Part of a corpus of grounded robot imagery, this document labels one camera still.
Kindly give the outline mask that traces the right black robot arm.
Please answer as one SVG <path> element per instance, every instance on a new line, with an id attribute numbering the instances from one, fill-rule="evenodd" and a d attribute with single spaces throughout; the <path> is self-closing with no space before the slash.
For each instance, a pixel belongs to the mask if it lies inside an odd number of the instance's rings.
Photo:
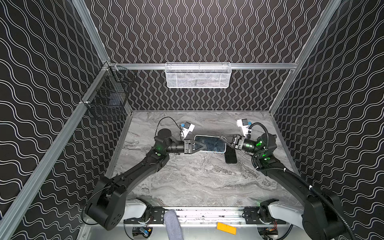
<path id="1" fill-rule="evenodd" d="M 337 194 L 318 190 L 277 159 L 273 154 L 277 148 L 276 138 L 269 133 L 262 134 L 257 140 L 241 135 L 220 136 L 230 148 L 251 154 L 251 162 L 257 171 L 275 180 L 299 200 L 304 209 L 296 226 L 312 240 L 331 240 L 343 234 L 356 239 Z"/>

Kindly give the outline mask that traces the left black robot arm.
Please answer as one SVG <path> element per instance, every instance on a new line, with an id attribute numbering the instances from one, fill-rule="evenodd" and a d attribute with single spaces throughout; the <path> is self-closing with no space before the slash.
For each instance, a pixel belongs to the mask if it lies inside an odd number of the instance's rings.
<path id="1" fill-rule="evenodd" d="M 97 182 L 84 212 L 107 231 L 123 219 L 128 193 L 161 170 L 170 154 L 190 155 L 206 149 L 206 145 L 195 140 L 178 141 L 169 129 L 161 129 L 154 140 L 154 146 L 137 165 L 111 179 L 102 177 Z"/>

